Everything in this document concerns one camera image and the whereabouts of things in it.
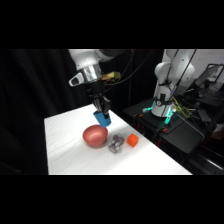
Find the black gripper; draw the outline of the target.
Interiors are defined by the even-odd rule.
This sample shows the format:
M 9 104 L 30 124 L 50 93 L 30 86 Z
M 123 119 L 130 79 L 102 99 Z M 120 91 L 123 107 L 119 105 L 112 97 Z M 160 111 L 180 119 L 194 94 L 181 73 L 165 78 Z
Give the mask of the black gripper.
M 105 119 L 109 118 L 109 110 L 111 109 L 111 101 L 105 97 L 105 86 L 102 80 L 97 80 L 86 84 L 87 93 L 91 99 L 96 110 L 101 113 L 102 106 L 100 98 L 103 98 L 103 114 Z

